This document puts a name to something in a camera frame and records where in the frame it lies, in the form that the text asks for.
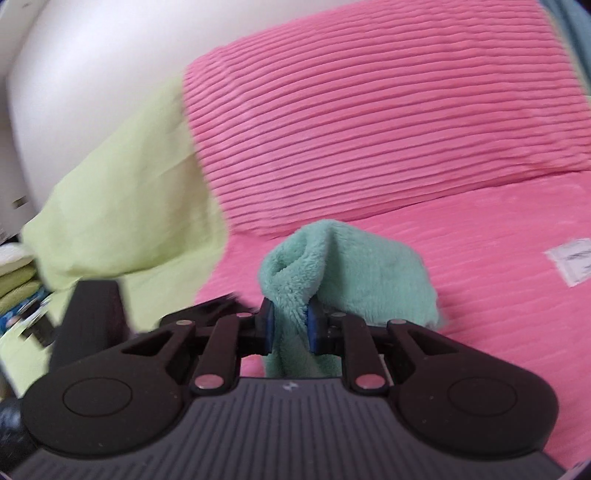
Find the lime green pillow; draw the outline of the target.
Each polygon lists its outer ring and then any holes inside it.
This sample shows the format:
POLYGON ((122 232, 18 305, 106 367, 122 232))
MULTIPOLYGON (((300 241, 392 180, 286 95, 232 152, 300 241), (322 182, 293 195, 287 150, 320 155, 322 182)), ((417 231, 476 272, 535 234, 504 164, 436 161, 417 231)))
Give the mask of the lime green pillow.
POLYGON ((226 228, 184 114, 181 81, 151 95, 52 190, 22 231, 44 283, 145 278, 195 292, 226 228))

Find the pink plush bed blanket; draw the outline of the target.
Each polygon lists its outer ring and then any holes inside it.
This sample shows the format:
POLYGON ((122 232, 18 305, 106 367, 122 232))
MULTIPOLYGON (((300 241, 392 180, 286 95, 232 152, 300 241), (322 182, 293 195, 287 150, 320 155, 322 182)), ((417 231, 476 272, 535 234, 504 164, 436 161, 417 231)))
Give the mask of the pink plush bed blanket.
POLYGON ((305 225, 336 220, 410 246, 438 293, 442 329, 453 339, 530 369, 558 395, 560 412, 548 452, 572 465, 590 452, 590 283, 569 287, 545 252, 590 238, 590 176, 551 175, 440 198, 388 205, 353 177, 345 184, 307 180, 279 184, 283 203, 249 206, 231 199, 232 222, 221 262, 201 287, 206 301, 235 292, 249 305, 263 298, 263 258, 305 225))

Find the stack of folded cushions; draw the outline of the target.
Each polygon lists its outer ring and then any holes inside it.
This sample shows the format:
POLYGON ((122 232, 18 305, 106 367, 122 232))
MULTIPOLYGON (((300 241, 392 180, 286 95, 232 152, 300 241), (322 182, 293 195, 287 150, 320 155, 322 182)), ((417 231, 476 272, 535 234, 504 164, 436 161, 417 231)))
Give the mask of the stack of folded cushions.
POLYGON ((17 321, 20 310, 31 302, 42 302, 47 294, 31 251, 20 242, 2 244, 1 335, 17 321))

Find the green fluffy cleaning cloth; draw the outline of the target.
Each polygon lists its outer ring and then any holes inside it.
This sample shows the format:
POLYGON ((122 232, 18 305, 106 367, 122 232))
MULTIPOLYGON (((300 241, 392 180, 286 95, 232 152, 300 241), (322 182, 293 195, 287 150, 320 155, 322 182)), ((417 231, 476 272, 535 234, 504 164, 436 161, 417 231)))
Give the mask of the green fluffy cleaning cloth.
POLYGON ((270 378, 334 377, 334 355, 311 354, 308 302, 356 314, 370 325, 394 319, 437 329, 438 293, 422 257, 410 246, 336 220, 314 222, 263 258, 259 288, 273 302, 273 351, 263 360, 270 378))

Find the white paper label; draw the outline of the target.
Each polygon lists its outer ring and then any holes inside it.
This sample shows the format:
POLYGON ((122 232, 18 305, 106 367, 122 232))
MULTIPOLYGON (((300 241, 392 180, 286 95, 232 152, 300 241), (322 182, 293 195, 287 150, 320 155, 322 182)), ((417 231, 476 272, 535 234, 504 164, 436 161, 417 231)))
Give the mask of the white paper label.
POLYGON ((591 239, 570 241, 545 252, 569 287, 577 286, 590 279, 591 239))

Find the lime green bed sheet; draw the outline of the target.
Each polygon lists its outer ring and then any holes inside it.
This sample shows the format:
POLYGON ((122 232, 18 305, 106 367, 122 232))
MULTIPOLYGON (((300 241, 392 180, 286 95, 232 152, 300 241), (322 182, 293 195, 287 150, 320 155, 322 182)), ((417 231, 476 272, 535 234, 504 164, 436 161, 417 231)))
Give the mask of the lime green bed sheet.
POLYGON ((223 249, 206 246, 115 280, 80 281, 50 295, 42 317, 22 320, 1 337, 1 375, 21 397, 57 364, 150 331, 193 304, 223 249))

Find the pink ribbed pillow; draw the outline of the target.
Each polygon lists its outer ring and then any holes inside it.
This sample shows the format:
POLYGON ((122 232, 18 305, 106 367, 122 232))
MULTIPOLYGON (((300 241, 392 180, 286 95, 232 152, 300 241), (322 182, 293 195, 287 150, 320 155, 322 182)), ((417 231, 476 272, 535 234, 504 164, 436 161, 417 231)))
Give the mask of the pink ribbed pillow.
POLYGON ((590 106, 535 1, 362 1, 216 48, 183 100, 230 227, 283 235, 590 167, 590 106))

